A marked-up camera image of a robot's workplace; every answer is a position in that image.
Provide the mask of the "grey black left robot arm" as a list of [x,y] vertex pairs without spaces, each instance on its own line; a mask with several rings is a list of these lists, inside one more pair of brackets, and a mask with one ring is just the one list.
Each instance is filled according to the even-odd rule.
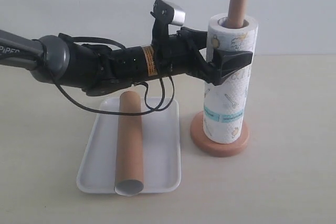
[[251,64],[253,53],[245,49],[215,49],[206,61],[200,53],[206,41],[206,32],[186,27],[130,48],[99,37],[59,34],[30,40],[1,31],[1,64],[24,68],[40,82],[79,88],[90,97],[178,74],[218,86]]

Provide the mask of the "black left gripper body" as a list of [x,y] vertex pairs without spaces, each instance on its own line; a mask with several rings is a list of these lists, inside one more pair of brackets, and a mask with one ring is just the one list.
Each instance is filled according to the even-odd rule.
[[205,80],[206,62],[194,46],[181,38],[181,31],[171,34],[166,43],[126,48],[105,38],[70,37],[67,42],[88,49],[94,55],[95,73],[83,91],[90,97],[126,89],[141,82],[186,74]]

